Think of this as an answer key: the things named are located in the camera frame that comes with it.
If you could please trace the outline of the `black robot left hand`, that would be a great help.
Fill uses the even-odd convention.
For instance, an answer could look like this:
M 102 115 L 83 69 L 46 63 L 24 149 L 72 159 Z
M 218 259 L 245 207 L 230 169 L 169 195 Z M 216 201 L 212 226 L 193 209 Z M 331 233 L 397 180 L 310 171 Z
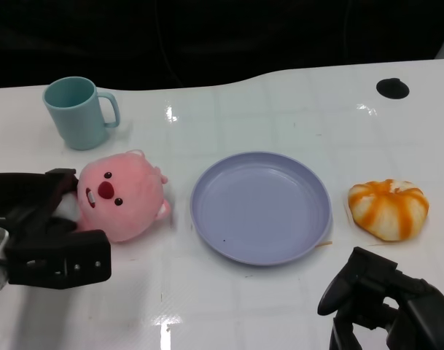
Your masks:
M 76 171 L 0 173 L 0 286 L 69 289 L 108 280 L 111 245 L 102 230 L 79 230 L 55 211 L 75 195 Z

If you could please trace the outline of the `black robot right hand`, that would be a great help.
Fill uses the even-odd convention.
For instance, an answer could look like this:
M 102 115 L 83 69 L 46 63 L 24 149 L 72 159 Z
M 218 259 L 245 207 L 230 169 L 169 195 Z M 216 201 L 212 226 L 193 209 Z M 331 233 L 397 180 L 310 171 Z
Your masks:
M 444 295 L 397 264 L 355 247 L 319 302 L 333 314 L 331 349 L 360 349 L 354 325 L 387 332 L 389 349 L 444 349 Z

